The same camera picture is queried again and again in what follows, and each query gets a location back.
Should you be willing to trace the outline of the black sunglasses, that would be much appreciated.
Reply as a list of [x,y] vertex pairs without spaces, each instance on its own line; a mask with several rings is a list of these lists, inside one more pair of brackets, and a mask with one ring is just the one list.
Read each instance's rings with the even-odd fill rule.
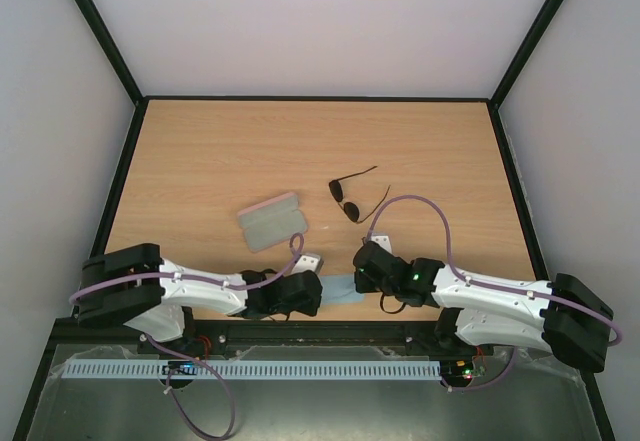
[[384,195],[381,197],[381,199],[378,201],[378,203],[375,205],[375,207],[372,209],[372,211],[367,214],[367,215],[363,215],[362,211],[360,209],[360,206],[355,203],[354,201],[352,201],[346,194],[345,194],[345,189],[343,187],[343,182],[352,178],[356,178],[359,176],[363,176],[373,170],[377,169],[377,166],[374,165],[368,169],[359,171],[359,172],[355,172],[355,173],[351,173],[348,175],[344,175],[338,178],[334,178],[331,181],[328,182],[328,189],[329,192],[331,194],[331,197],[333,198],[334,202],[341,207],[342,212],[345,214],[345,216],[347,217],[347,219],[354,223],[354,224],[362,224],[364,223],[369,217],[371,217],[372,215],[374,215],[376,213],[376,211],[382,206],[382,204],[386,201],[389,192],[390,192],[390,188],[391,186],[388,186],[386,188],[386,191],[384,193]]

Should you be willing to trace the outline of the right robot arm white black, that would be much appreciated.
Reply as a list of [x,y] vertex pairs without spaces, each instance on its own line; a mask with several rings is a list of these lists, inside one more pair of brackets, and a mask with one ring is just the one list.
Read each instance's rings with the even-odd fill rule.
[[600,373],[613,312],[578,278],[513,281],[459,271],[442,261],[410,262],[374,241],[355,254],[357,292],[378,292],[407,307],[440,309],[436,340],[445,351],[507,345],[537,349],[578,370]]

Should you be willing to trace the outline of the pink grey glasses case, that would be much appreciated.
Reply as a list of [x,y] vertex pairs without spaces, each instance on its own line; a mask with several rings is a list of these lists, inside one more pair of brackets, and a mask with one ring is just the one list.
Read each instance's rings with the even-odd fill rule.
[[308,229],[296,193],[288,192],[240,210],[238,225],[252,253],[288,241],[294,234]]

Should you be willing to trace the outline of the light blue cleaning cloth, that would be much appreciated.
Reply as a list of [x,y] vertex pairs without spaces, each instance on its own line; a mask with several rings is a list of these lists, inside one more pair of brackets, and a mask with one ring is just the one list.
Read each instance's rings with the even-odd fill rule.
[[364,300],[364,295],[356,291],[353,274],[321,276],[320,283],[322,286],[321,307],[357,304]]

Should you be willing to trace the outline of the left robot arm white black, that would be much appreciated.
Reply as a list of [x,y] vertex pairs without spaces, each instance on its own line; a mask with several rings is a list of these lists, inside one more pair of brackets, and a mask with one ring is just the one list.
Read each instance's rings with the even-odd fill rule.
[[323,259],[300,247],[291,254],[277,272],[220,274],[178,265],[162,257],[157,244],[138,244],[85,261],[79,290],[69,302],[82,328],[126,326],[158,343],[190,337],[195,308],[248,320],[292,313],[313,317],[322,300]]

